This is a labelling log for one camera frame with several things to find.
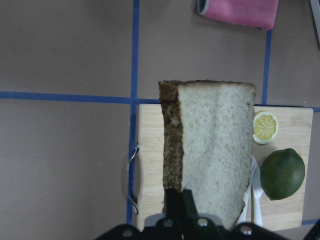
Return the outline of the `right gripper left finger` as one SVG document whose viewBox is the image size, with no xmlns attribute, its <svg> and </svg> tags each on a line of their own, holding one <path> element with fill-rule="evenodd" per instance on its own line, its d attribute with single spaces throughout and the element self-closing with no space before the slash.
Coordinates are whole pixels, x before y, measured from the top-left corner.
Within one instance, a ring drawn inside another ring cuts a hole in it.
<svg viewBox="0 0 320 240">
<path fill-rule="evenodd" d="M 164 212 L 167 219 L 182 222 L 185 220 L 185 204 L 183 192 L 175 188 L 168 188 L 164 191 Z"/>
</svg>

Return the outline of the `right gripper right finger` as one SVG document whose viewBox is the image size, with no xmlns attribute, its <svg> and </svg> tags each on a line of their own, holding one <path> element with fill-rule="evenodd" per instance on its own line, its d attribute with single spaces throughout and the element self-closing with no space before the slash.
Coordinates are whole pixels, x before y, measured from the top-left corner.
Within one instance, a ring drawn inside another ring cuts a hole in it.
<svg viewBox="0 0 320 240">
<path fill-rule="evenodd" d="M 198 210 L 194 201 L 193 193 L 190 189 L 184 189 L 181 193 L 183 216 L 188 220 L 197 220 Z"/>
</svg>

